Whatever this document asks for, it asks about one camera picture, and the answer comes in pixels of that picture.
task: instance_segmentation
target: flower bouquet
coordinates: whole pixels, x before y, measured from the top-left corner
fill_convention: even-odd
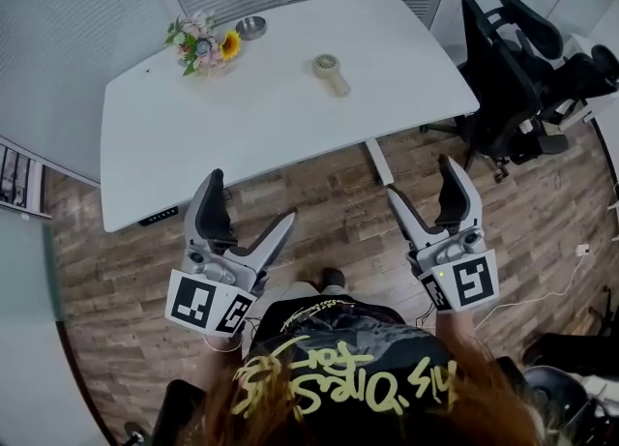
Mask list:
[[[179,60],[188,74],[211,74],[225,66],[241,50],[241,37],[228,30],[221,38],[213,30],[215,20],[202,12],[177,18],[167,28],[166,44],[176,45]]]

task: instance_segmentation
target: white plug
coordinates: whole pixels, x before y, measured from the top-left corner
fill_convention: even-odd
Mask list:
[[[582,245],[578,245],[576,247],[576,256],[585,256],[588,255],[589,252],[591,252],[591,249],[589,248],[588,243],[583,243]]]

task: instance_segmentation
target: metal bowl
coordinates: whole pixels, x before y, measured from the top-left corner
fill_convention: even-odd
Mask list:
[[[255,40],[267,31],[267,21],[261,16],[248,16],[236,23],[236,31],[243,40]]]

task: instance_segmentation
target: blue flower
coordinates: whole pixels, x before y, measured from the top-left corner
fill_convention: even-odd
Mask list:
[[[206,55],[211,51],[211,43],[206,39],[198,40],[195,46],[195,55]]]

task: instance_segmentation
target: wooden floor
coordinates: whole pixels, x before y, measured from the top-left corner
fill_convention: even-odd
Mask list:
[[[562,290],[576,265],[575,246],[589,243],[592,249],[567,296],[500,309],[480,328],[496,355],[517,359],[542,332],[590,330],[587,307],[602,300],[602,286],[619,291],[619,247],[610,243],[617,226],[606,211],[615,198],[603,149],[585,126],[573,129],[569,138],[567,153],[511,165],[511,177],[500,185],[485,162],[477,161],[471,170],[484,202],[486,239],[497,253],[501,302]],[[437,157],[447,153],[461,162],[463,143],[412,130],[382,138],[380,144],[397,185],[433,220],[442,183]],[[163,317],[169,271],[180,266],[183,252],[182,218],[107,234],[98,190],[54,172],[47,176],[46,211],[54,218],[71,342],[99,411],[125,439],[121,431],[128,420],[153,427],[165,385],[187,375],[203,344]],[[299,209],[254,316],[291,282],[316,280],[325,266],[341,268],[351,290],[374,296],[411,324],[430,307],[410,274],[407,245],[361,146],[291,165],[230,191],[228,210],[242,245],[277,213]],[[479,310],[477,320],[490,308]]]

